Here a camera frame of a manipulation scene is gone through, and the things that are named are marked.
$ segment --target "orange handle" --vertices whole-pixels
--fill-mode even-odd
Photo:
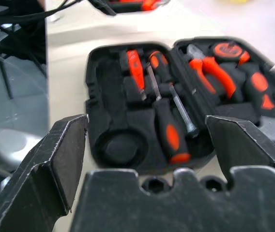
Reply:
[[[261,116],[275,118],[275,102],[272,89],[264,75],[260,72],[258,64],[246,63],[239,66],[246,73],[244,94],[252,102]]]
[[[143,0],[119,0],[120,2],[143,2]]]
[[[236,90],[236,85],[230,76],[216,63],[214,57],[205,57],[203,59],[203,70],[219,80],[224,86],[228,98],[231,99]]]
[[[188,152],[185,135],[172,115],[169,100],[162,98],[155,101],[153,107],[156,113],[160,142],[169,162],[190,161],[191,155]]]
[[[244,51],[244,53],[240,56],[239,65],[248,62],[250,59],[249,53]]]
[[[162,83],[171,83],[172,77],[168,69],[168,61],[165,56],[159,52],[154,51],[150,56],[150,63],[155,73],[160,76]]]
[[[143,11],[153,11],[156,9],[156,3],[160,0],[144,0],[142,4]]]
[[[203,74],[203,71],[202,71],[203,61],[201,59],[193,59],[189,62],[189,65],[193,70],[197,72],[198,77],[200,78],[200,81],[207,88],[207,90],[210,93],[215,94],[216,90],[213,88],[211,83],[206,79],[206,77]]]
[[[144,75],[141,61],[136,50],[127,51],[130,74],[133,76],[139,90],[144,89]]]

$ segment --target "chair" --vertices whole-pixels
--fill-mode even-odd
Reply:
[[[13,0],[0,0],[0,16],[13,16],[14,15],[14,1]],[[5,83],[7,95],[9,99],[13,98],[10,83],[8,80],[7,72],[4,66],[4,60],[10,56],[15,56],[20,59],[28,59],[34,62],[36,67],[46,77],[45,71],[42,69],[41,64],[46,63],[46,51],[37,52],[37,49],[31,49],[29,38],[23,29],[14,30],[15,26],[12,26],[12,30],[3,28],[0,25],[0,30],[8,34],[6,38],[0,41],[0,71]]]

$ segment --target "gray floor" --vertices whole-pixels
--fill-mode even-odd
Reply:
[[[7,97],[0,73],[0,128],[44,136],[48,131],[47,83],[33,62],[10,57],[5,61],[14,99]]]

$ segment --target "white table surface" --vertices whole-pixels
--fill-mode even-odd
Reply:
[[[47,0],[47,9],[59,3]],[[225,34],[247,40],[275,62],[275,0],[250,0],[244,5],[218,0],[171,0],[151,13],[116,17],[106,16],[83,1],[58,15],[61,18],[56,22],[47,20],[51,126],[59,119],[85,112],[86,63],[88,54],[99,46],[153,41],[172,47],[178,39]],[[87,171],[96,168],[87,142],[80,183]],[[216,158],[198,176],[208,174],[224,178]],[[54,231],[69,231],[71,220],[72,214],[60,218]]]

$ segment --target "black cable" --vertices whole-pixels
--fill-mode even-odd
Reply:
[[[14,35],[10,30],[5,29],[4,27],[0,26],[0,30],[9,35],[23,50],[28,54],[29,58],[36,64],[39,64],[39,61],[34,56],[34,54],[19,40],[18,37]],[[47,78],[46,72],[43,70],[41,65],[36,65],[37,68],[40,70],[40,72],[44,75],[45,78]]]
[[[41,13],[35,13],[35,14],[30,14],[30,15],[23,15],[23,16],[0,16],[0,24],[5,24],[5,23],[11,23],[11,24],[18,24],[18,23],[27,23],[31,21],[36,21],[40,19],[44,19],[46,17],[49,17],[53,15],[54,13],[58,11],[62,11],[70,6],[75,5],[76,3],[79,3],[82,0],[75,0],[65,6],[60,6],[57,9],[51,10],[51,11],[46,11],[46,12],[41,12]]]
[[[61,3],[61,5],[60,5],[59,7],[64,6],[67,2],[68,2],[68,0],[64,0],[64,1]]]
[[[38,21],[41,19],[45,19],[46,17],[49,17],[53,15],[54,13],[58,11],[62,11],[70,6],[75,5],[76,3],[81,2],[82,0],[75,0],[69,4],[66,4],[68,0],[64,0],[61,5],[51,11],[46,11],[46,12],[41,12],[41,13],[35,13],[35,14],[30,14],[30,15],[23,15],[23,16],[0,16],[0,25],[5,24],[5,23],[10,23],[10,24],[19,24],[19,23],[28,23],[32,21]],[[103,2],[102,0],[91,0],[90,1],[96,8],[98,9],[104,9],[109,15],[115,16],[116,13],[115,11],[106,3]]]

